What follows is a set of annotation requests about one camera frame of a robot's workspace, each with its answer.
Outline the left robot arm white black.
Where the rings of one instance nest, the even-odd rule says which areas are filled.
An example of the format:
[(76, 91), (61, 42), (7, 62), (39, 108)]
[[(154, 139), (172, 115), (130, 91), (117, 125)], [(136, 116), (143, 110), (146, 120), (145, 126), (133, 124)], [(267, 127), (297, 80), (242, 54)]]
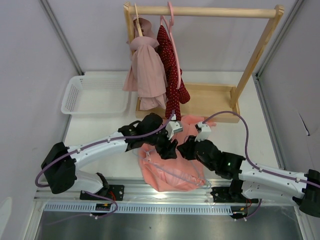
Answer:
[(84, 166), (102, 157), (139, 149), (144, 144), (153, 146), (163, 160), (176, 159), (178, 141), (173, 137), (182, 130), (182, 123), (176, 120), (175, 114), (163, 122), (159, 115), (150, 113), (96, 142), (75, 146), (58, 142), (41, 165), (39, 175), (44, 176), (47, 183), (41, 184), (38, 177), (35, 183), (39, 188), (50, 188), (55, 195), (73, 190), (103, 200), (109, 193), (108, 181), (99, 172), (82, 171)]

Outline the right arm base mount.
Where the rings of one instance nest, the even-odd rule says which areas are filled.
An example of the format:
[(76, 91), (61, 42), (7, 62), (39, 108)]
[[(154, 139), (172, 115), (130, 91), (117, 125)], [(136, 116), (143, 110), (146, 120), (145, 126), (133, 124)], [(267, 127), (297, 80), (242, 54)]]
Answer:
[(242, 190), (232, 191), (226, 186), (215, 186), (211, 188), (210, 194), (213, 197), (214, 203), (254, 203), (257, 204), (259, 200), (257, 198), (247, 198), (243, 195)]

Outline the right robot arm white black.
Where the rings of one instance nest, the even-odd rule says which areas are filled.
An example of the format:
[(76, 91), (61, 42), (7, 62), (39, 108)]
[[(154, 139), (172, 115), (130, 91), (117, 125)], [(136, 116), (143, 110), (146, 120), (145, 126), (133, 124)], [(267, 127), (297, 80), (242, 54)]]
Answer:
[(197, 160), (223, 179), (231, 180), (228, 196), (234, 202), (243, 198), (266, 199), (298, 206), (309, 216), (320, 216), (320, 173), (286, 171), (250, 161), (248, 156), (220, 151), (210, 140), (190, 136), (177, 146), (181, 156)]

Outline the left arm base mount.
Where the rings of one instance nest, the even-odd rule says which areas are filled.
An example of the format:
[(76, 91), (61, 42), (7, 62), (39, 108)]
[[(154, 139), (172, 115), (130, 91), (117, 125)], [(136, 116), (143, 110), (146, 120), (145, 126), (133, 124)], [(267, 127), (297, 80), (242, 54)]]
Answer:
[(97, 196), (81, 191), (79, 199), (88, 201), (103, 200), (101, 197), (112, 199), (113, 201), (122, 201), (124, 199), (125, 186), (119, 184), (111, 184), (108, 189), (103, 187), (100, 191), (95, 193)]

